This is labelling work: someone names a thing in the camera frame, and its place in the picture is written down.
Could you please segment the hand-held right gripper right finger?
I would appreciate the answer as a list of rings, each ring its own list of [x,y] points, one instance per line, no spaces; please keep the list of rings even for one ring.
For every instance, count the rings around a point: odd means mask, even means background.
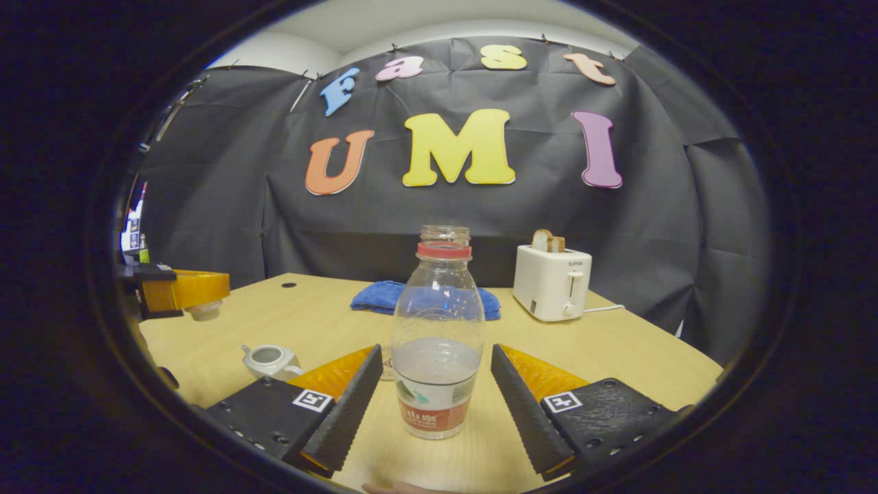
[[[493,345],[491,373],[544,481],[618,462],[690,408],[665,407],[614,377],[588,382],[504,344]]]

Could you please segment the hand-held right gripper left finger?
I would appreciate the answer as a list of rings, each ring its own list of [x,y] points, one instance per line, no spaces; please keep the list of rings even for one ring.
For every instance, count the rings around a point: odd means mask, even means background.
[[[343,468],[381,375],[376,344],[288,381],[261,377],[207,407],[206,419],[267,456],[332,478]]]

